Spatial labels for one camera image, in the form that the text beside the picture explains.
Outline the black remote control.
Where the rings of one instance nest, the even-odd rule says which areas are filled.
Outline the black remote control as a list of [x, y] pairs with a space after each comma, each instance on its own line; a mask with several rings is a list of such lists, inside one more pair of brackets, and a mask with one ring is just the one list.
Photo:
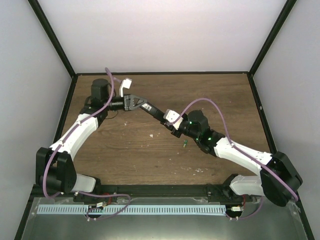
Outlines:
[[143, 107], [144, 108], [141, 108], [142, 110], [150, 114], [154, 119], [158, 120], [159, 122], [162, 118], [164, 118], [165, 113], [157, 107], [155, 107], [154, 105], [152, 105], [151, 103], [146, 102], [146, 104], [143, 105]]

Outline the green battery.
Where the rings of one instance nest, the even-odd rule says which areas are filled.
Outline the green battery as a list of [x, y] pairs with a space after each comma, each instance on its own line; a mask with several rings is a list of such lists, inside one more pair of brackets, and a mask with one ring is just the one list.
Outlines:
[[188, 140], [184, 140], [183, 147], [185, 148], [187, 146], [187, 144], [188, 144]]

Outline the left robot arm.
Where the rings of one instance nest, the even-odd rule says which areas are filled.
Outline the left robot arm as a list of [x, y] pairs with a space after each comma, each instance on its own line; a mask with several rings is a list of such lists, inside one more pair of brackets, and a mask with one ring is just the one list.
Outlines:
[[76, 172], [74, 158], [87, 138], [95, 132], [107, 118], [109, 111], [133, 111], [147, 103], [147, 100], [133, 94], [124, 94], [129, 89], [131, 79], [120, 84], [119, 95], [114, 95], [115, 85], [106, 79], [95, 79], [91, 85], [91, 95], [86, 99], [74, 124], [50, 147], [41, 147], [36, 153], [36, 183], [42, 187], [46, 197], [48, 190], [56, 194], [84, 192], [89, 201], [97, 202], [102, 189], [96, 185], [97, 179]]

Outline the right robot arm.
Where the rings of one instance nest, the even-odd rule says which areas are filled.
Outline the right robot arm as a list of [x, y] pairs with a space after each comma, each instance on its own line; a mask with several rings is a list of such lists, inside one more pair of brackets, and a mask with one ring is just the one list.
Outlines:
[[258, 151], [230, 141], [226, 135], [210, 128], [201, 110], [180, 116], [168, 109], [163, 118], [177, 137], [190, 137], [204, 153], [229, 160], [254, 174], [232, 177], [222, 188], [225, 200], [232, 202], [240, 195], [264, 196], [273, 204], [285, 207], [290, 200], [297, 199], [303, 180], [285, 153]]

